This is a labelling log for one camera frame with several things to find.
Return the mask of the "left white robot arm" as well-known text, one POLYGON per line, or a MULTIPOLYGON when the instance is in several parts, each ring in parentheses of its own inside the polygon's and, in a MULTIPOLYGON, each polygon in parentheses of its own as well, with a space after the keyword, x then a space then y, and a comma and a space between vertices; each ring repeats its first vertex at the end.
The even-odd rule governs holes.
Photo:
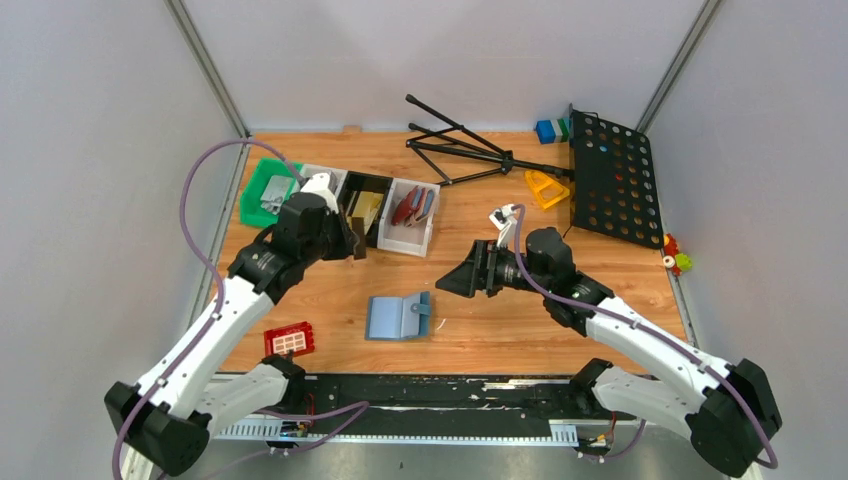
POLYGON ((326 189, 292 194, 275 224, 242 248, 217 293, 177 344, 134 384, 116 382, 104 403, 117 440, 113 475, 128 445, 176 477, 201 457, 210 438, 267 406, 298 411, 306 400, 302 368, 280 354, 214 391, 209 380, 241 338, 318 261, 343 260, 354 236, 326 189))

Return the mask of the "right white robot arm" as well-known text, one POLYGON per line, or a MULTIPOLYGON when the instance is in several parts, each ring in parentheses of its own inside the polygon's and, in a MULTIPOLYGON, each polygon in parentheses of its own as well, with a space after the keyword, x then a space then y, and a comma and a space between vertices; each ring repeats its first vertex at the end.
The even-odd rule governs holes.
POLYGON ((774 468, 771 439, 782 426, 766 372, 749 359, 733 364, 699 350, 636 313, 609 288, 580 272, 552 228, 536 229, 523 253, 477 240, 468 256, 436 283, 466 298, 504 288, 539 293, 559 325, 628 356, 650 379, 602 359, 576 376, 571 403, 584 417, 622 412, 690 441, 710 466, 742 477, 753 464, 774 468))

